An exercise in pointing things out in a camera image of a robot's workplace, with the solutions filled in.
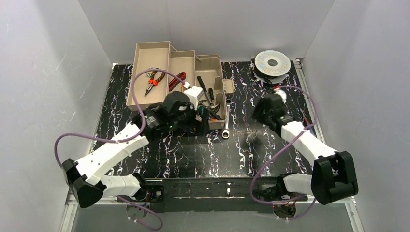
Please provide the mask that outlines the green stubby screwdriver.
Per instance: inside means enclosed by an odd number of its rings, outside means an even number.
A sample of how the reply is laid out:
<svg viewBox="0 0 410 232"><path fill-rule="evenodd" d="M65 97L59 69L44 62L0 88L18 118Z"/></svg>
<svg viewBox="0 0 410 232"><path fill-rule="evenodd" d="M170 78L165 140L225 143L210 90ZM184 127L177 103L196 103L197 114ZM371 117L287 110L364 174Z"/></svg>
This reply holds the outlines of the green stubby screwdriver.
<svg viewBox="0 0 410 232"><path fill-rule="evenodd" d="M209 117L209 110L204 106L200 106L198 108L198 114L201 118L208 118Z"/></svg>

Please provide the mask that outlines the red black utility knife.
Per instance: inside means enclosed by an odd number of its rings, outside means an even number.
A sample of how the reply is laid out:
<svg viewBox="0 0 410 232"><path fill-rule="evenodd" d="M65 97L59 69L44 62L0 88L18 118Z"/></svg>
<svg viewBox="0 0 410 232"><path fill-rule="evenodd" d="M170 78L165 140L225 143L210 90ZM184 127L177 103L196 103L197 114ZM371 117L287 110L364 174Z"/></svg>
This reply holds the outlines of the red black utility knife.
<svg viewBox="0 0 410 232"><path fill-rule="evenodd" d="M185 72L180 72L177 77L181 80L185 80L186 79L186 73ZM180 82L173 78L169 84L168 84L168 91L171 92Z"/></svg>

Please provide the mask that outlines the small black hammer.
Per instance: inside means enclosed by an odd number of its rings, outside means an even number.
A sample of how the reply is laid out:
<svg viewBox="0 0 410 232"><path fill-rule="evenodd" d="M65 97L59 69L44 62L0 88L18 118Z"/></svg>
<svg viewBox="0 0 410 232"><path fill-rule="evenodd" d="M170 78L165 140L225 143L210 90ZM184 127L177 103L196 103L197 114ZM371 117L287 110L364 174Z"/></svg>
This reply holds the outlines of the small black hammer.
<svg viewBox="0 0 410 232"><path fill-rule="evenodd" d="M222 121L221 116L217 115L214 111L210 109L206 109L208 112L208 120L209 121Z"/></svg>

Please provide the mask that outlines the black handled claw hammer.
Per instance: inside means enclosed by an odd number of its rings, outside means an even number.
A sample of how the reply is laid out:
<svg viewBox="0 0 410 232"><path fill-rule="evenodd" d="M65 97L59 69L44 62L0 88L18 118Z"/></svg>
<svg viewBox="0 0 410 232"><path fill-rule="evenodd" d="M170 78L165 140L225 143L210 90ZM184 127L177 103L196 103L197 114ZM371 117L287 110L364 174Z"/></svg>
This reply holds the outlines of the black handled claw hammer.
<svg viewBox="0 0 410 232"><path fill-rule="evenodd" d="M201 76L197 76L197 80L199 82L200 87L202 88L203 92L204 92L204 96L205 96L205 100L208 103L208 107L214 112L216 113L219 109L220 109L220 104L214 104L214 99L211 98L210 94L207 91L207 88L201 78Z"/></svg>

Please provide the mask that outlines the orange black needle nose pliers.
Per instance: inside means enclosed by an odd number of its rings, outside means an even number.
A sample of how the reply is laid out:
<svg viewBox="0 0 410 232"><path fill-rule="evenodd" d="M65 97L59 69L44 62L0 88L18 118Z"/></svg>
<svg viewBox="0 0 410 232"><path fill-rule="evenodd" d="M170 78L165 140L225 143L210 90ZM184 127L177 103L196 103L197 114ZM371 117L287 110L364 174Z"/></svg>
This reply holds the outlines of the orange black needle nose pliers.
<svg viewBox="0 0 410 232"><path fill-rule="evenodd" d="M158 78L155 78L155 75L157 74L158 71L152 71L152 75L148 81L148 86L145 91L145 97L150 93L150 91L153 89L153 87L157 86L160 81L162 81L166 75L166 73L161 72L160 76Z"/></svg>

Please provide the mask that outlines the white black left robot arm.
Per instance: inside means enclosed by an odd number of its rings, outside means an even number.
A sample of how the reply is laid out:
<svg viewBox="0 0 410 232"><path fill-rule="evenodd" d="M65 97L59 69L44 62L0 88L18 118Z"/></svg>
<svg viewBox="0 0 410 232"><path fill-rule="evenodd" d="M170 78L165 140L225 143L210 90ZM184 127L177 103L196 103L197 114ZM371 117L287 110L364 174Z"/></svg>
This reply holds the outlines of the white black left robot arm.
<svg viewBox="0 0 410 232"><path fill-rule="evenodd" d="M107 172L134 151L143 148L163 134L184 130L199 134L209 127L208 111L199 109L204 92L191 87L184 92L168 94L162 103L139 110L125 128L97 150L77 160L62 164L65 180L82 208L94 205L102 197L136 197L147 183L138 174L107 176Z"/></svg>

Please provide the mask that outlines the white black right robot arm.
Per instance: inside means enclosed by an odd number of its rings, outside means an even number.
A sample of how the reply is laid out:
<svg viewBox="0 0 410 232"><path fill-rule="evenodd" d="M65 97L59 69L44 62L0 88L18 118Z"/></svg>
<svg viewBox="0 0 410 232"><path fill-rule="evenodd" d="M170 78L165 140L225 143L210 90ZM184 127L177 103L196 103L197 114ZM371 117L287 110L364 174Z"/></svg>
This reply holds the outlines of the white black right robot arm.
<svg viewBox="0 0 410 232"><path fill-rule="evenodd" d="M282 174L277 183L255 193L266 200L299 193L311 195L323 204L333 203L358 194L358 182L352 155L336 151L315 137L285 111L279 94L268 94L258 100L252 118L267 125L281 139L299 151L312 165L312 174Z"/></svg>

